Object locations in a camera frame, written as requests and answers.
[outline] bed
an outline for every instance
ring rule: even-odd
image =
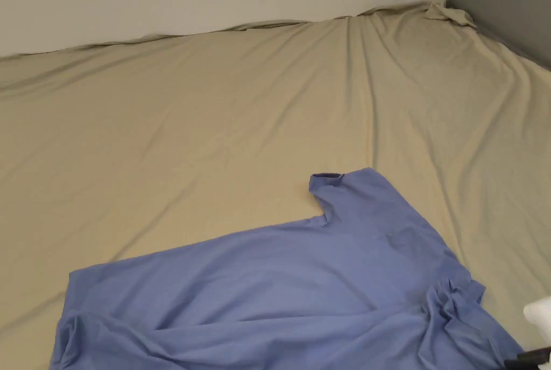
[[[525,348],[551,294],[551,73],[419,3],[0,61],[0,356],[45,369],[68,273],[319,215],[372,167]]]

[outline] t-shirt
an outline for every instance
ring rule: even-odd
[[[51,369],[484,370],[521,351],[380,174],[309,191],[324,215],[73,272]]]

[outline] bedding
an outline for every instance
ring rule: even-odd
[[[323,215],[72,273],[51,369],[480,370],[521,352],[380,174],[309,191]]]
[[[322,214],[372,167],[524,348],[551,294],[551,74],[420,3],[0,60],[0,357],[47,369],[68,274]]]

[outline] black object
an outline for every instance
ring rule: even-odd
[[[551,347],[517,354],[517,360],[505,360],[506,370],[538,370],[538,365],[549,363]]]

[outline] beige bed sheet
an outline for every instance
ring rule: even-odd
[[[0,367],[47,368],[70,271],[318,215],[310,174],[367,166],[539,346],[551,73],[427,8],[1,60]]]

